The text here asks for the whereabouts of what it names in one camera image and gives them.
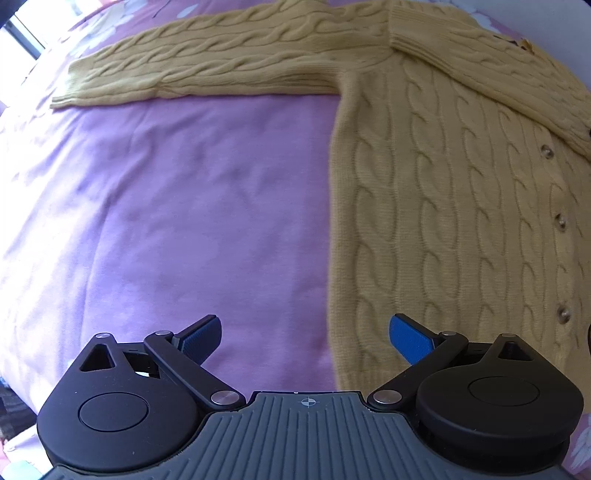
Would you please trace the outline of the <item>yellow cable-knit cardigan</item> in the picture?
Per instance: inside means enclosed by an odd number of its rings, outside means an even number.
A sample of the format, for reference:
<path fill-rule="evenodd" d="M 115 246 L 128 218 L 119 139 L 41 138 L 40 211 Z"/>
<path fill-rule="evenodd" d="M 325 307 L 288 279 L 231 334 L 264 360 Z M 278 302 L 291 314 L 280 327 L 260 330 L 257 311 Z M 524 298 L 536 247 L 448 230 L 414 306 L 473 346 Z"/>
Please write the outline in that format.
<path fill-rule="evenodd" d="M 520 335 L 590 389 L 590 94 L 526 41 L 410 1 L 276 1 L 74 62 L 51 105 L 336 94 L 328 330 L 343 390 L 403 369 L 392 315 Z"/>

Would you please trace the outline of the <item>pink printed bed sheet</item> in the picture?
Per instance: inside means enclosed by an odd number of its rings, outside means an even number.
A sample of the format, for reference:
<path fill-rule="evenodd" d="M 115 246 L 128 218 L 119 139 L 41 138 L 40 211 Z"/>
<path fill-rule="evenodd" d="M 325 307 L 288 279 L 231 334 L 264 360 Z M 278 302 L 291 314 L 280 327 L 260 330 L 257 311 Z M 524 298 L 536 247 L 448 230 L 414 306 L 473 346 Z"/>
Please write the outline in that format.
<path fill-rule="evenodd" d="M 39 411 L 91 337 L 221 318 L 243 394 L 339 388 L 328 330 L 336 94 L 53 108 L 70 66 L 276 1 L 121 1 L 41 57 L 1 118 L 1 377 Z"/>

